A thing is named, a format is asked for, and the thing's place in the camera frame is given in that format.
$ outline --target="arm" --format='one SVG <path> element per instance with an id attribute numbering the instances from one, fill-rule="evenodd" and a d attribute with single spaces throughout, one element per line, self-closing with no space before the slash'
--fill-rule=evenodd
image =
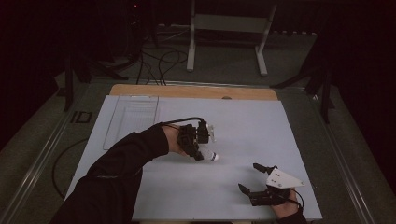
<path id="1" fill-rule="evenodd" d="M 157 124 L 121 139 L 82 177 L 51 223 L 130 223 L 142 167 L 178 146 L 178 130 Z"/>
<path id="2" fill-rule="evenodd" d="M 294 189 L 290 190 L 289 199 L 297 202 L 296 191 Z M 279 224 L 306 224 L 303 208 L 299 207 L 296 203 L 286 201 L 280 205 L 272 205 L 271 208 L 278 218 L 277 223 Z"/>

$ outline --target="metal stand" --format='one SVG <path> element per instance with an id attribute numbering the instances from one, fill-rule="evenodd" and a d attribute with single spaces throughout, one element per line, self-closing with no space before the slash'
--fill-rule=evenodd
<path id="1" fill-rule="evenodd" d="M 191 0 L 191 24 L 190 24 L 190 47 L 189 56 L 187 60 L 187 71 L 194 70 L 195 60 L 195 30 L 219 30 L 219 31 L 236 31 L 236 32 L 251 32 L 262 34 L 262 42 L 256 46 L 255 51 L 257 55 L 257 62 L 260 68 L 260 75 L 267 76 L 267 67 L 265 65 L 262 51 L 265 46 L 268 34 L 270 32 L 271 24 L 275 15 L 276 5 L 271 6 L 270 14 L 267 18 L 251 18 L 251 17 L 234 17 L 234 16 L 219 16 L 195 13 L 195 0 Z"/>

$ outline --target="wire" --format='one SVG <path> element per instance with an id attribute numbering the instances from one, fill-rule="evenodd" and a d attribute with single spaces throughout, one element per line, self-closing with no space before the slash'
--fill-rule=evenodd
<path id="1" fill-rule="evenodd" d="M 140 76 L 142 75 L 142 69 L 143 69 L 143 51 L 140 51 L 140 68 L 139 68 L 139 73 L 137 74 L 136 85 L 139 84 L 139 79 Z"/>
<path id="2" fill-rule="evenodd" d="M 158 57 L 156 57 L 156 56 L 154 56 L 154 55 L 151 55 L 151 54 L 149 54 L 149 53 L 146 53 L 146 52 L 144 52 L 144 51 L 143 51 L 143 54 L 148 55 L 149 57 L 158 60 L 158 69 L 159 69 L 159 72 L 160 72 L 160 83 L 161 83 L 161 85 L 163 84 L 163 85 L 166 86 L 166 82 L 165 82 L 165 79 L 164 79 L 164 75 L 165 75 L 167 72 L 169 72 L 172 68 L 174 68 L 178 63 L 184 63 L 184 62 L 186 62 L 188 56 L 187 56 L 187 53 L 186 53 L 186 52 L 183 52 L 183 51 L 181 51 L 181 50 L 174 49 L 174 48 L 170 48 L 170 47 L 164 47 L 164 48 L 165 48 L 165 49 L 170 49 L 171 51 L 166 52 L 166 53 L 163 54 L 160 58 L 158 58 Z M 164 57 L 166 57 L 167 55 L 172 54 L 172 53 L 177 53 L 177 60 L 175 60 L 174 62 L 171 62 L 171 61 L 167 61 L 167 60 L 164 59 Z M 180 57 L 180 54 L 185 55 L 184 59 L 180 60 L 180 58 L 181 58 L 181 57 Z M 165 71 L 163 71 L 163 70 L 162 70 L 162 63 L 170 63 L 171 66 L 170 66 L 169 68 L 167 68 Z"/>
<path id="3" fill-rule="evenodd" d="M 188 121 L 188 120 L 199 120 L 201 122 L 205 122 L 204 119 L 198 118 L 198 117 L 191 117 L 191 118 L 186 118 L 186 119 L 175 119 L 175 120 L 170 120 L 170 121 L 166 121 L 163 122 L 163 125 L 167 125 L 167 124 L 172 124 L 172 123 L 179 123 L 179 122 L 183 122 L 183 121 Z"/>
<path id="4" fill-rule="evenodd" d="M 172 126 L 172 125 L 169 125 L 169 124 L 164 124 L 163 126 L 170 127 L 170 128 L 174 128 L 174 129 L 176 129 L 176 130 L 180 130 L 179 128 L 177 128 L 177 127 L 175 127 L 175 126 Z"/>
<path id="5" fill-rule="evenodd" d="M 295 189 L 290 189 L 290 190 L 292 190 L 292 191 L 296 192 L 296 194 L 298 194 L 298 196 L 299 196 L 300 199 L 301 199 L 301 203 L 302 203 L 302 204 L 299 204 L 298 202 L 296 202 L 296 201 L 294 201 L 294 200 L 291 200 L 291 199 L 288 199 L 288 201 L 291 202 L 291 203 L 297 203 L 301 208 L 304 208 L 304 199 L 303 199 L 303 196 L 301 196 L 301 194 L 300 194 L 299 192 L 297 192 L 297 190 L 295 190 Z"/>
<path id="6" fill-rule="evenodd" d="M 144 62 L 143 62 L 143 65 L 145 65 L 145 67 L 148 69 L 148 73 L 147 73 L 148 81 L 146 82 L 146 85 L 149 84 L 149 82 L 150 82 L 150 76 L 152 76 L 152 78 L 154 79 L 154 81 L 157 85 L 160 85 L 157 81 L 157 78 L 155 78 L 154 74 L 152 74 L 152 72 L 151 72 L 151 65 L 149 65 L 148 63 L 144 63 Z"/>
<path id="7" fill-rule="evenodd" d="M 63 199 L 65 198 L 65 195 L 59 190 L 59 187 L 58 187 L 58 185 L 56 184 L 56 181 L 55 181 L 55 169 L 56 169 L 56 165 L 58 164 L 59 159 L 64 155 L 64 153 L 65 153 L 66 151 L 68 151 L 70 148 L 72 148 L 72 147 L 74 147 L 74 146 L 76 146 L 76 145 L 78 145 L 78 144 L 80 144 L 80 143 L 86 142 L 87 140 L 88 140 L 88 138 L 81 139 L 81 140 L 77 141 L 75 144 L 73 144 L 73 145 L 71 145 L 71 146 L 65 148 L 65 149 L 61 152 L 61 154 L 59 154 L 59 156 L 56 158 L 55 162 L 54 162 L 53 165 L 52 165 L 52 172 L 51 172 L 52 185 L 53 185 L 53 187 L 55 187 L 55 190 L 56 190 L 56 192 L 58 192 L 59 196 L 61 196 L 61 198 L 63 198 Z"/>

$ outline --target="white table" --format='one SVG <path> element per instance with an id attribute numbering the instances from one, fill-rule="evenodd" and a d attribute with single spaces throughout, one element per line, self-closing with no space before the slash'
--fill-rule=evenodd
<path id="1" fill-rule="evenodd" d="M 107 96 L 67 192 L 106 151 L 104 141 L 119 96 Z M 321 213 L 279 101 L 219 100 L 160 97 L 156 121 L 201 117 L 215 126 L 216 143 L 201 145 L 219 153 L 218 161 L 193 161 L 169 154 L 144 167 L 134 210 L 135 220 L 272 220 L 267 206 L 253 207 L 238 183 L 264 190 L 267 175 L 252 164 L 277 165 L 302 179 L 297 190 L 304 197 L 304 215 Z"/>

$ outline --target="small white object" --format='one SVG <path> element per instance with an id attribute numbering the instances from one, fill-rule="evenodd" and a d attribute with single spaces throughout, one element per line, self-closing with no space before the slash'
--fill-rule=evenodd
<path id="1" fill-rule="evenodd" d="M 209 150 L 207 147 L 201 147 L 199 151 L 206 161 L 217 161 L 219 159 L 219 155 L 216 152 Z"/>
<path id="2" fill-rule="evenodd" d="M 267 185 L 278 189 L 289 189 L 304 186 L 304 182 L 275 168 L 267 178 Z"/>
<path id="3" fill-rule="evenodd" d="M 213 125 L 207 125 L 206 124 L 206 128 L 207 128 L 207 131 L 209 132 L 209 136 L 210 136 L 210 139 L 212 140 L 212 143 L 215 143 L 216 142 L 216 139 L 215 139 L 215 127 L 213 127 Z"/>

